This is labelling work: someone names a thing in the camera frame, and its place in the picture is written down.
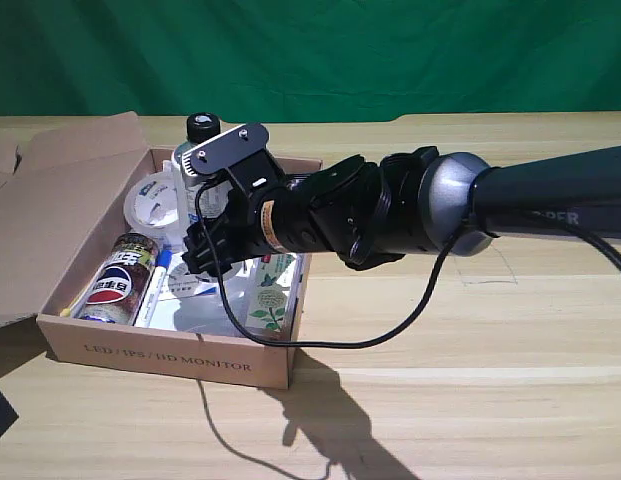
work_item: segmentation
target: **black cable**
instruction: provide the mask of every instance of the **black cable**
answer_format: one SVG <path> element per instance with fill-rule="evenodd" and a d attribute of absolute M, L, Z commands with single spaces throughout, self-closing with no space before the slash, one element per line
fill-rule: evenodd
<path fill-rule="evenodd" d="M 217 255 L 217 249 L 215 248 L 215 245 L 212 242 L 212 238 L 210 237 L 210 233 L 208 232 L 208 227 L 206 226 L 204 217 L 201 214 L 201 206 L 199 202 L 201 200 L 201 195 L 203 194 L 204 190 L 205 190 L 205 186 L 202 186 L 199 189 L 199 191 L 197 192 L 195 196 L 194 205 L 197 211 L 197 215 L 199 217 L 199 223 L 201 225 L 201 229 L 203 230 L 203 235 L 205 236 L 206 241 L 208 242 L 208 246 L 210 247 L 210 253 L 212 254 L 212 258 L 214 261 L 215 270 L 217 274 L 216 275 L 217 282 L 219 283 L 219 293 L 221 295 L 221 302 L 223 303 L 223 308 L 226 311 L 226 314 L 228 315 L 228 318 L 230 319 L 230 322 L 232 323 L 232 325 L 237 330 L 239 330 L 239 332 L 243 336 L 245 336 L 249 340 L 252 340 L 255 343 L 259 343 L 267 347 L 297 347 L 297 348 L 314 347 L 314 348 L 335 348 L 335 349 L 359 349 L 359 348 L 374 347 L 376 345 L 379 345 L 383 342 L 387 342 L 388 340 L 396 337 L 401 332 L 403 332 L 406 328 L 412 325 L 412 323 L 414 323 L 417 317 L 419 317 L 419 315 L 421 315 L 421 313 L 425 310 L 434 292 L 434 288 L 437 284 L 437 279 L 439 278 L 439 274 L 441 273 L 441 268 L 443 267 L 443 262 L 445 261 L 446 257 L 450 254 L 454 245 L 457 243 L 461 235 L 466 230 L 465 224 L 462 223 L 461 225 L 459 225 L 459 227 L 453 232 L 453 234 L 450 236 L 450 238 L 448 239 L 444 247 L 439 252 L 437 259 L 434 262 L 434 266 L 432 267 L 432 272 L 430 272 L 428 284 L 426 285 L 426 289 L 423 292 L 423 296 L 421 297 L 421 300 L 419 301 L 415 309 L 412 311 L 412 313 L 408 315 L 408 318 L 406 318 L 403 322 L 401 322 L 399 325 L 394 327 L 392 330 L 384 333 L 383 335 L 379 335 L 378 337 L 371 338 L 369 340 L 359 341 L 359 342 L 324 342 L 324 341 L 307 341 L 307 340 L 301 340 L 301 341 L 294 342 L 294 341 L 266 340 L 263 338 L 259 338 L 256 335 L 253 335 L 252 333 L 250 333 L 243 325 L 241 325 L 241 323 L 239 323 L 239 321 L 237 320 L 237 317 L 232 312 L 232 308 L 230 307 L 230 302 L 228 301 L 228 296 L 226 294 L 225 285 L 223 283 L 223 276 L 221 275 L 221 264 L 219 262 L 219 257 Z"/>
<path fill-rule="evenodd" d="M 456 242 L 459 240 L 461 235 L 466 231 L 465 222 L 462 222 L 459 227 L 452 233 L 448 241 L 445 243 L 444 247 L 439 252 L 437 259 L 434 262 L 432 267 L 432 271 L 430 272 L 430 277 L 428 278 L 428 283 L 423 292 L 423 296 L 421 300 L 415 307 L 408 317 L 401 322 L 399 325 L 394 327 L 392 330 L 384 333 L 383 335 L 379 335 L 378 337 L 371 338 L 369 340 L 363 340 L 358 342 L 326 342 L 326 341 L 281 341 L 281 340 L 267 340 L 260 338 L 248 331 L 241 323 L 237 320 L 237 317 L 234 315 L 232 308 L 230 307 L 230 302 L 228 301 L 228 295 L 226 294 L 226 289 L 223 281 L 223 275 L 221 274 L 221 263 L 219 262 L 219 256 L 217 255 L 217 249 L 212 242 L 212 238 L 210 236 L 210 232 L 208 231 L 208 227 L 205 224 L 204 217 L 201 212 L 201 195 L 206 189 L 206 185 L 202 185 L 201 188 L 197 191 L 195 196 L 195 209 L 197 211 L 197 215 L 199 217 L 199 223 L 201 225 L 201 229 L 203 231 L 203 235 L 206 238 L 206 242 L 210 247 L 210 253 L 212 254 L 212 258 L 214 261 L 214 266 L 216 270 L 216 278 L 219 284 L 219 293 L 221 295 L 221 302 L 223 303 L 223 308 L 230 319 L 232 325 L 246 338 L 252 340 L 255 343 L 265 345 L 268 347 L 297 347 L 297 348 L 334 348 L 334 349 L 360 349 L 360 348 L 368 348 L 374 347 L 381 343 L 387 342 L 388 340 L 396 337 L 401 332 L 403 332 L 406 328 L 408 328 L 414 321 L 423 313 L 432 294 L 434 292 L 434 288 L 436 286 L 437 280 L 439 278 L 439 274 L 441 273 L 441 269 L 443 267 L 443 263 L 446 257 L 450 254 L 452 249 L 454 248 Z M 595 233 L 586 230 L 583 227 L 578 225 L 569 224 L 567 222 L 551 219 L 542 215 L 539 215 L 535 212 L 516 210 L 514 213 L 517 213 L 523 218 L 527 218 L 529 220 L 544 223 L 546 225 L 554 226 L 557 229 L 564 230 L 584 242 L 590 244 L 596 250 L 598 250 L 602 255 L 604 255 L 620 272 L 621 272 L 621 253 L 615 249 L 612 245 L 606 242 L 603 238 L 599 237 Z"/>
<path fill-rule="evenodd" d="M 516 210 L 515 213 L 528 220 L 552 226 L 580 238 L 584 242 L 590 244 L 592 247 L 597 249 L 599 253 L 605 256 L 610 261 L 610 263 L 612 263 L 621 272 L 621 252 L 619 252 L 616 248 L 606 242 L 603 238 L 592 233 L 590 230 L 580 227 L 579 225 L 564 222 L 562 220 L 548 218 L 539 213 L 533 213 L 523 210 Z"/>

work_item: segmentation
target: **black bottle cap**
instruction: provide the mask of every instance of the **black bottle cap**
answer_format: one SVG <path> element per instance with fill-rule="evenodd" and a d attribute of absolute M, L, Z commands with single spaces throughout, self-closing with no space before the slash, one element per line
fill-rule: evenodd
<path fill-rule="evenodd" d="M 203 143 L 221 133 L 221 122 L 214 113 L 194 113 L 186 121 L 186 131 L 189 142 Z"/>

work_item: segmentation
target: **robotic arm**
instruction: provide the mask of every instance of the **robotic arm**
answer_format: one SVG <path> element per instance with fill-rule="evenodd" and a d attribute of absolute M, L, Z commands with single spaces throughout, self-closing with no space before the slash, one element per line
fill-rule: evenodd
<path fill-rule="evenodd" d="M 191 273 L 217 276 L 232 263 L 276 253 L 335 252 L 354 270 L 406 254 L 475 255 L 499 236 L 565 237 L 576 225 L 621 242 L 621 146 L 511 167 L 436 147 L 379 165 L 359 155 L 325 170 L 286 175 L 267 150 L 268 131 L 246 124 L 197 145 L 183 162 L 201 193 L 230 181 L 225 211 L 188 229 Z M 554 221 L 539 221 L 546 218 Z"/>

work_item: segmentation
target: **blue marker cap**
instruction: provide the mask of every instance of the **blue marker cap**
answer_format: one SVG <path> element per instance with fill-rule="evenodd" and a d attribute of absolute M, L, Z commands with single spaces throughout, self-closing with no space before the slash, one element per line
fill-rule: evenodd
<path fill-rule="evenodd" d="M 157 258 L 157 267 L 168 268 L 172 260 L 172 252 L 170 250 L 161 250 L 159 257 Z"/>

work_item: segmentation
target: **marker pen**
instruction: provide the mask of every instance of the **marker pen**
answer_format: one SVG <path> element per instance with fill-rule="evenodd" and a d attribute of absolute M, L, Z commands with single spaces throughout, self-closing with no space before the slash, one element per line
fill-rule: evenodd
<path fill-rule="evenodd" d="M 152 274 L 150 285 L 148 285 L 146 296 L 143 299 L 141 307 L 139 308 L 139 314 L 137 315 L 137 320 L 134 324 L 135 327 L 147 327 L 150 325 L 150 320 L 154 314 L 154 309 L 157 307 L 161 287 L 163 286 L 163 281 L 168 273 L 168 267 L 170 266 L 171 259 L 172 252 L 170 250 L 162 250 L 159 254 L 159 257 L 157 258 L 157 265 L 154 268 L 154 273 Z"/>

